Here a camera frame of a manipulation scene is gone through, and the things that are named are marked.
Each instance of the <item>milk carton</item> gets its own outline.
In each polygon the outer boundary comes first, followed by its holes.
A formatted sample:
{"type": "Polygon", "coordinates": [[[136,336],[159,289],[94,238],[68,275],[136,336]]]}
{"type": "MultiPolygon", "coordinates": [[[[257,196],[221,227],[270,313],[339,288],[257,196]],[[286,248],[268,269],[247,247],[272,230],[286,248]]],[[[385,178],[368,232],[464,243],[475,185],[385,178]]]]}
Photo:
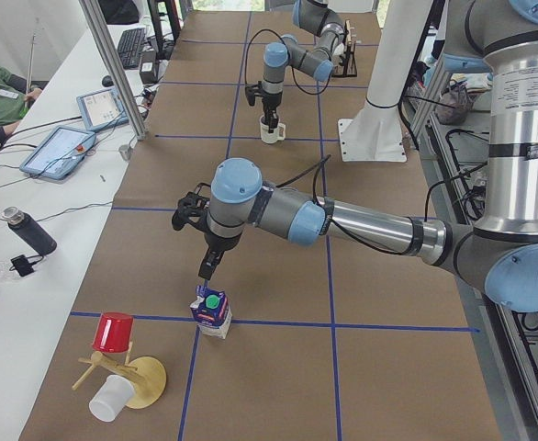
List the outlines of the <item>milk carton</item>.
{"type": "Polygon", "coordinates": [[[232,312],[224,291],[197,286],[197,299],[189,307],[202,334],[226,338],[232,312]]]}

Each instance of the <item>keyboard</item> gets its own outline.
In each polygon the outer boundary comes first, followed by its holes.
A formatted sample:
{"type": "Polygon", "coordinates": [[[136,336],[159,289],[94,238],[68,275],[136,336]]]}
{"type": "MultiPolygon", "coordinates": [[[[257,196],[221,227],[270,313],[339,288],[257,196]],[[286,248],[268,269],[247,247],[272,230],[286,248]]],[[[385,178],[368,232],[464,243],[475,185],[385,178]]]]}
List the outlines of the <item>keyboard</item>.
{"type": "Polygon", "coordinates": [[[145,28],[127,29],[122,32],[118,42],[118,56],[124,69],[139,67],[145,36],[145,28]]]}

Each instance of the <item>red cup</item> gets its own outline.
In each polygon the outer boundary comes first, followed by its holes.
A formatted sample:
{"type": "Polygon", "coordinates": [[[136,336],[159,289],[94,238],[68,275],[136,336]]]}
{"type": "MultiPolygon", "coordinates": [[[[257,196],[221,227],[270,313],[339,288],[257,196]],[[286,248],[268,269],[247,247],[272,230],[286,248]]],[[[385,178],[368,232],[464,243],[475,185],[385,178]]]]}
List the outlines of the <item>red cup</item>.
{"type": "Polygon", "coordinates": [[[133,317],[122,312],[104,312],[95,331],[92,347],[100,352],[129,350],[133,317]]]}

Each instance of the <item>white table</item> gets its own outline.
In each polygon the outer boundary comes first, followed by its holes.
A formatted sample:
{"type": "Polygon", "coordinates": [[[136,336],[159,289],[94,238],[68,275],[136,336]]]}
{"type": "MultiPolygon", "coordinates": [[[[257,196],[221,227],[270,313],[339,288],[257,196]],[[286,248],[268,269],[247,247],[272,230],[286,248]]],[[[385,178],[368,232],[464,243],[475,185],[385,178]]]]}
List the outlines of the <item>white table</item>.
{"type": "MultiPolygon", "coordinates": [[[[113,40],[118,41],[126,28],[132,26],[110,27],[113,40]]],[[[127,73],[137,95],[142,90],[138,70],[127,73]]],[[[103,88],[106,74],[93,37],[86,31],[19,128],[78,116],[75,98],[103,88]]],[[[64,124],[83,127],[81,120],[64,124]]],[[[27,131],[9,143],[36,145],[53,127],[27,131]]],[[[98,140],[107,139],[66,181],[28,179],[0,188],[0,214],[16,206],[40,219],[64,209],[111,201],[127,168],[118,147],[132,141],[134,134],[129,125],[110,131],[98,134],[98,140]]],[[[19,166],[30,151],[6,149],[0,154],[0,164],[19,166]]],[[[23,177],[18,170],[0,168],[0,185],[23,177]]],[[[42,222],[57,241],[57,250],[35,266],[35,273],[0,282],[0,441],[18,439],[28,419],[109,211],[110,207],[83,209],[42,222]]],[[[0,262],[19,254],[35,253],[0,221],[0,262]]]]}

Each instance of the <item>black cylinder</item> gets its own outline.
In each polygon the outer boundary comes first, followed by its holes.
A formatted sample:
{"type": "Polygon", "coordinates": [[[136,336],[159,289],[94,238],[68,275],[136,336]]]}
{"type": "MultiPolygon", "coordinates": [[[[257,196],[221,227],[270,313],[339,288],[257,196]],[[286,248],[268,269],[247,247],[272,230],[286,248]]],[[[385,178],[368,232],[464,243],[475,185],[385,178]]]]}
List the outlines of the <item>black cylinder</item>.
{"type": "Polygon", "coordinates": [[[20,236],[20,239],[30,245],[38,255],[50,254],[57,248],[55,240],[29,214],[10,207],[4,210],[3,217],[8,221],[8,228],[20,236]]]}

